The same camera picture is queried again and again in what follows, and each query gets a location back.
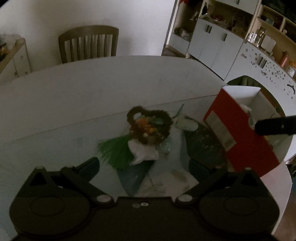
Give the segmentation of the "dark green speckled mat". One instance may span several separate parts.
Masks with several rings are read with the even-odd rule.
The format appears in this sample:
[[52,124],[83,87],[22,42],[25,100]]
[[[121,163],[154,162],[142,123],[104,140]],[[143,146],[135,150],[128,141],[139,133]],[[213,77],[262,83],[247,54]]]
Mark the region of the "dark green speckled mat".
[[195,131],[183,131],[190,163],[208,168],[226,165],[226,151],[214,132],[201,122]]

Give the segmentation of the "white green tissue pack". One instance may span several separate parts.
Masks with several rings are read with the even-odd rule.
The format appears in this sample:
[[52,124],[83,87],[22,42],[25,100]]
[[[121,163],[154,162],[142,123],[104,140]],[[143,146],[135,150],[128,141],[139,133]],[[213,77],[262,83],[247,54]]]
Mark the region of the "white green tissue pack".
[[251,129],[254,129],[256,121],[254,120],[251,112],[252,109],[244,104],[240,104],[240,107],[243,109],[243,111],[248,115],[248,124]]

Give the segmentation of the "red and white cardboard box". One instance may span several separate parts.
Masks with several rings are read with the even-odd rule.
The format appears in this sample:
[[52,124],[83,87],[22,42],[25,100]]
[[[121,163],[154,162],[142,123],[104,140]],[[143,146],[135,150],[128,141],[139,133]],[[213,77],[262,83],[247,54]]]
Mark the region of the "red and white cardboard box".
[[221,88],[203,120],[226,150],[226,159],[235,172],[249,167],[262,177],[286,160],[292,136],[258,136],[240,104],[252,109],[256,122],[280,116],[259,87],[227,85]]

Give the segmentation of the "dark wooden chair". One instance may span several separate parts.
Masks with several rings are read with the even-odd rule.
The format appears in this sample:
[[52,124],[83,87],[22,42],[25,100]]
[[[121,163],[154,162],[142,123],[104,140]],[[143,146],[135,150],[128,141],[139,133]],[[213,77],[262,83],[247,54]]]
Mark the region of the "dark wooden chair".
[[77,27],[58,38],[62,63],[116,55],[119,29],[107,25]]

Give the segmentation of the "small white side cabinet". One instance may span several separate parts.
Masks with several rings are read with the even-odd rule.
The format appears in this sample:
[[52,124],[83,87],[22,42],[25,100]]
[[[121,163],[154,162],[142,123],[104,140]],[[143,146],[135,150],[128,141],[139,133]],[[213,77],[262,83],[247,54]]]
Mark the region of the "small white side cabinet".
[[24,38],[16,39],[1,61],[1,85],[31,73]]

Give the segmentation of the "green wrapped ribbon stick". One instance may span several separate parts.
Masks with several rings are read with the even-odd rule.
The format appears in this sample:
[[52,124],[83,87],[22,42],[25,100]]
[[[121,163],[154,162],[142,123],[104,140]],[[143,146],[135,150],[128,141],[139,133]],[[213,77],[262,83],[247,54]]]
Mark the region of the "green wrapped ribbon stick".
[[182,112],[182,110],[183,110],[183,107],[184,107],[184,104],[182,104],[182,105],[180,106],[180,108],[178,109],[178,111],[177,111],[177,113],[175,114],[174,118],[177,118],[177,117],[181,114],[181,112]]

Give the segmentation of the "white cabinet row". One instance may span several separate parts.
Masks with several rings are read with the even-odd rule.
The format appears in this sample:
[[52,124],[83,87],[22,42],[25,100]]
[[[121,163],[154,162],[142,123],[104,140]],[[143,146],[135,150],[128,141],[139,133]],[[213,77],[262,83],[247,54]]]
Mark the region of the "white cabinet row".
[[228,80],[238,65],[240,49],[252,73],[272,74],[295,82],[295,16],[283,1],[176,1],[166,47],[174,54],[194,58],[221,79]]

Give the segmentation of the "brown braided flower basket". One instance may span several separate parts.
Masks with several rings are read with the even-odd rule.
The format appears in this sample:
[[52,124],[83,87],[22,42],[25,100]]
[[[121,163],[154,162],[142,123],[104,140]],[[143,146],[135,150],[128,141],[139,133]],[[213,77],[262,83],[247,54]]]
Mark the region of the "brown braided flower basket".
[[143,145],[158,145],[170,135],[173,119],[164,110],[133,107],[126,115],[129,135]]

